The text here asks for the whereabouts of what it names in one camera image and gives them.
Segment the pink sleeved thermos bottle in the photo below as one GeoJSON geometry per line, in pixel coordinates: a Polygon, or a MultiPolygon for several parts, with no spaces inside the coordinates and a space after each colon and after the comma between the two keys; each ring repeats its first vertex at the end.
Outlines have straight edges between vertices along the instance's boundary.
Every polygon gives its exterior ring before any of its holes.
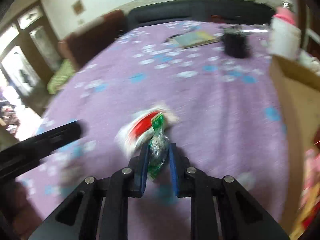
{"type": "Polygon", "coordinates": [[[274,14],[274,17],[296,26],[296,18],[295,13],[293,12],[292,1],[280,0],[280,6],[276,8],[276,13],[274,14]]]}

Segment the small wall plaque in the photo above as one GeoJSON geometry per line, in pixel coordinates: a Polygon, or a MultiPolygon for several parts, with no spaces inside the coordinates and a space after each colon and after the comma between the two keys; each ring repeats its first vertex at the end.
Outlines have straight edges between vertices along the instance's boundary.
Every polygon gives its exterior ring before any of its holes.
{"type": "Polygon", "coordinates": [[[84,12],[85,8],[81,0],[77,0],[73,5],[72,9],[75,15],[80,15],[84,12]]]}

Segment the pink snack packet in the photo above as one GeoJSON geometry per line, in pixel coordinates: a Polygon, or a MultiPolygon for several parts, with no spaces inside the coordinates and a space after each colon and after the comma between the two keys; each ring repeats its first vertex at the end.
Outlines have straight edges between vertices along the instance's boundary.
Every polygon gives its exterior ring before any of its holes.
{"type": "Polygon", "coordinates": [[[304,155],[303,188],[300,210],[309,213],[319,199],[319,154],[309,149],[304,155]]]}

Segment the black cylindrical cup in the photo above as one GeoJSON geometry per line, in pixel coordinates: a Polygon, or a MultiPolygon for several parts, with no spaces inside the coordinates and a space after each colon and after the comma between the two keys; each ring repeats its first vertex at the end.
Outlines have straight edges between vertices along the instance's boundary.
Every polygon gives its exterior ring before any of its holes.
{"type": "Polygon", "coordinates": [[[238,25],[224,28],[221,41],[226,55],[237,59],[249,57],[248,35],[238,25]]]}

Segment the small white red packet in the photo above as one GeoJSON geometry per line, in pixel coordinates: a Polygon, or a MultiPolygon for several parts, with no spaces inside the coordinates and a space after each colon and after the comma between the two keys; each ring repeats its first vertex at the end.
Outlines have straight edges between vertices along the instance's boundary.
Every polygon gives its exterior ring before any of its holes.
{"type": "Polygon", "coordinates": [[[125,157],[131,158],[151,139],[154,135],[151,120],[159,113],[164,116],[164,128],[169,128],[179,121],[179,117],[164,102],[160,102],[133,114],[133,120],[120,128],[114,141],[125,157]]]}

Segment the notebook on table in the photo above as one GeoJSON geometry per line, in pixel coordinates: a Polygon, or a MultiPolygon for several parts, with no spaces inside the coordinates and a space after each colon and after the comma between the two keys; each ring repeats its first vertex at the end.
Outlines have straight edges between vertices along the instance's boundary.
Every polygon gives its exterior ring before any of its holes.
{"type": "Polygon", "coordinates": [[[219,37],[210,35],[205,31],[192,31],[182,35],[175,36],[171,39],[171,43],[182,49],[204,46],[219,42],[219,37]]]}

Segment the green patterned cushion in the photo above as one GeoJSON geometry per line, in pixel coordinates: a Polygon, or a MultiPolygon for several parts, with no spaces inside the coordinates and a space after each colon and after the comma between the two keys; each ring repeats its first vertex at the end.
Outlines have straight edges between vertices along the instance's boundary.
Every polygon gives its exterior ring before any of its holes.
{"type": "Polygon", "coordinates": [[[75,69],[68,59],[63,60],[60,68],[52,76],[47,84],[47,90],[50,95],[56,94],[75,74],[75,69]]]}

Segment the wooden glass door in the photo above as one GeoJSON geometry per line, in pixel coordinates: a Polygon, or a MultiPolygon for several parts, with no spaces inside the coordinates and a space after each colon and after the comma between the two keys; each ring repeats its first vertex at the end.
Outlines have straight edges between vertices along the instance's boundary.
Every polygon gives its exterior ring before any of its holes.
{"type": "Polygon", "coordinates": [[[1,29],[1,73],[23,105],[42,115],[51,99],[48,82],[60,68],[58,39],[41,1],[1,29]]]}

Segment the white socks pile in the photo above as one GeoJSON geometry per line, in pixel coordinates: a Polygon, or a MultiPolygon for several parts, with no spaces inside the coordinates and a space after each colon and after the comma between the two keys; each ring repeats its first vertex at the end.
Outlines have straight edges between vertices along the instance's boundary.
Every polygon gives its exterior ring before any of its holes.
{"type": "Polygon", "coordinates": [[[298,62],[317,76],[320,76],[320,62],[317,57],[313,57],[306,51],[302,50],[300,52],[298,62]]]}

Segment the white plastic jar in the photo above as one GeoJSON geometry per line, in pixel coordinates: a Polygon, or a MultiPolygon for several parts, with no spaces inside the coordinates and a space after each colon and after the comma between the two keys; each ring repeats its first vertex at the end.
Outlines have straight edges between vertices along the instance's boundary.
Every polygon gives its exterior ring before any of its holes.
{"type": "Polygon", "coordinates": [[[289,60],[296,60],[299,53],[301,30],[278,17],[271,20],[268,51],[289,60]]]}

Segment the clear green-edged candy packet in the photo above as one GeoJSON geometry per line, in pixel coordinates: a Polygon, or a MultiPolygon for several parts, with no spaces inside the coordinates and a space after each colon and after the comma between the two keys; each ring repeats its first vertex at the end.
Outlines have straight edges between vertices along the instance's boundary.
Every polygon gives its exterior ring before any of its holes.
{"type": "Polygon", "coordinates": [[[154,133],[149,142],[150,157],[148,178],[150,180],[155,180],[166,162],[170,140],[164,133],[166,122],[162,112],[151,119],[151,124],[154,133]]]}

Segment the purple floral tablecloth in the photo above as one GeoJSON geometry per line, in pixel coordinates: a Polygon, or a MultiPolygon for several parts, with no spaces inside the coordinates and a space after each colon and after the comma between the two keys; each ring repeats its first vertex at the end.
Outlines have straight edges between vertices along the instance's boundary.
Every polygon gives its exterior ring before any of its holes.
{"type": "Polygon", "coordinates": [[[180,21],[134,29],[76,73],[49,104],[39,132],[81,120],[80,140],[20,177],[13,226],[26,239],[87,176],[128,163],[119,130],[161,105],[178,117],[168,137],[213,177],[234,176],[274,217],[289,181],[286,127],[269,76],[270,32],[247,26],[250,57],[227,56],[221,42],[181,49],[167,38],[188,30],[222,35],[222,25],[180,21]]]}

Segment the black leather sofa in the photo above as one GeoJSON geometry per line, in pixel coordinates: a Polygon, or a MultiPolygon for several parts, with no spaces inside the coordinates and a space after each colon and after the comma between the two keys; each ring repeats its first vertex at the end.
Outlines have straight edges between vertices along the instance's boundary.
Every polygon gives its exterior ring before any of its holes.
{"type": "Polygon", "coordinates": [[[227,24],[269,24],[275,10],[253,0],[176,0],[132,9],[129,30],[175,21],[201,21],[227,24]]]}

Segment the shallow cardboard box tray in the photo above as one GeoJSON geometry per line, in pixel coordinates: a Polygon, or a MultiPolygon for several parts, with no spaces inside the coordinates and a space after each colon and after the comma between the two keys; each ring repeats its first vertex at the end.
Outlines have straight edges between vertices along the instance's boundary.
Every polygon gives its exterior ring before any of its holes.
{"type": "Polygon", "coordinates": [[[272,57],[269,74],[286,125],[289,182],[280,225],[286,233],[291,233],[300,214],[305,153],[315,149],[313,138],[319,129],[319,76],[280,56],[272,57]]]}

